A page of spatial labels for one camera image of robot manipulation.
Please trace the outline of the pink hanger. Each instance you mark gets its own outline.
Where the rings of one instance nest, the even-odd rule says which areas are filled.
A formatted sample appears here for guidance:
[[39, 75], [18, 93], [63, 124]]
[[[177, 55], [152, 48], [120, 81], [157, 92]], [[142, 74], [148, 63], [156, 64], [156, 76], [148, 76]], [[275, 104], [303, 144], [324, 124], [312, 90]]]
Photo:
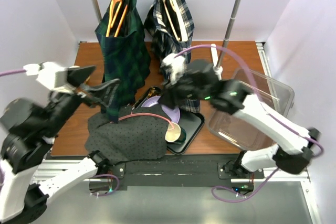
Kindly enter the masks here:
[[165, 134], [178, 129], [176, 123], [173, 123], [167, 116], [154, 112], [131, 112], [120, 117], [118, 123], [146, 133]]

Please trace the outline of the grey dotted skirt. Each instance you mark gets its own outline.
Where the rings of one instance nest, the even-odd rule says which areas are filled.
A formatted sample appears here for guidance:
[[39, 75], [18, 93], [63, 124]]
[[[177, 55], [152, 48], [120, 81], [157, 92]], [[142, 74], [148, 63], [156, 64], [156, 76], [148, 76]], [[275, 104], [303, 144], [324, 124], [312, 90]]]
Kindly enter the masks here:
[[[136, 109], [128, 105], [120, 109], [119, 116], [122, 117], [131, 112], [154, 112], [167, 116], [160, 105]], [[166, 154], [165, 134], [146, 133], [122, 126], [118, 122], [112, 123], [102, 112], [89, 118], [88, 132], [86, 150], [89, 153], [100, 151], [112, 165], [128, 161], [155, 160]]]

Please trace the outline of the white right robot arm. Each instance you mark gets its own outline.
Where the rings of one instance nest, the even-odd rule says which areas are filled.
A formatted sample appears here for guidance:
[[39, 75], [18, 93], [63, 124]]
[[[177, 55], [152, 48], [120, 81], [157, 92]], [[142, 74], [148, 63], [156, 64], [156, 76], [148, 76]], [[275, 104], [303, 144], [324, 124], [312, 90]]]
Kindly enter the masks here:
[[159, 104], [174, 109], [187, 99], [208, 101], [215, 109], [249, 123], [275, 142], [260, 150], [241, 151], [235, 161], [224, 165], [229, 174], [246, 178], [259, 169], [276, 167], [298, 175], [316, 157], [311, 148], [318, 143], [320, 132], [290, 122], [239, 80], [188, 73], [164, 83]]

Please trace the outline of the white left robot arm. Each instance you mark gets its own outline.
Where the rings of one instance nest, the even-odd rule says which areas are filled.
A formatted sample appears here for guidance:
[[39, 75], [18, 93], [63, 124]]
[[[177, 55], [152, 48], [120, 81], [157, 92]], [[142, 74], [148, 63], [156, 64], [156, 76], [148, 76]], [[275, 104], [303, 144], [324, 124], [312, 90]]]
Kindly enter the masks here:
[[108, 174], [110, 162], [92, 151], [82, 161], [41, 183], [32, 179], [61, 128], [82, 104], [108, 108], [119, 79], [89, 86], [95, 66], [63, 67], [55, 62], [32, 63], [18, 70], [49, 90], [48, 104], [27, 98], [12, 101], [1, 117], [8, 132], [1, 148], [1, 223], [31, 223], [51, 201], [81, 181]]

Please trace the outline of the navy white plaid skirt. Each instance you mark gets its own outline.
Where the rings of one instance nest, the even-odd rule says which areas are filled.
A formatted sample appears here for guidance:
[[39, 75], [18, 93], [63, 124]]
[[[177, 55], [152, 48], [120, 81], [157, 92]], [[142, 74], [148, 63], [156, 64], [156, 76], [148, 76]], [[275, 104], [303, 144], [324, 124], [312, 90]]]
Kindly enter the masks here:
[[154, 0], [144, 22], [144, 28], [152, 37], [151, 51], [159, 59], [159, 61], [162, 61], [171, 53], [176, 54], [190, 47], [192, 44], [195, 25], [191, 12], [186, 0], [176, 1], [182, 13], [188, 35], [188, 40], [186, 42], [179, 42], [175, 39], [167, 19], [162, 0]]

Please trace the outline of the beige hanger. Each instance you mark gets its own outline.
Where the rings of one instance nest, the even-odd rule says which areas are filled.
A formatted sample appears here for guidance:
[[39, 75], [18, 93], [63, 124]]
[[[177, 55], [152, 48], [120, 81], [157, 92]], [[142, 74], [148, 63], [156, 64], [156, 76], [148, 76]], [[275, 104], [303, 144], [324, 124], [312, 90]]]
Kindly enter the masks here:
[[188, 35], [184, 25], [182, 13], [176, 0], [162, 0], [171, 31], [179, 42], [186, 42]]

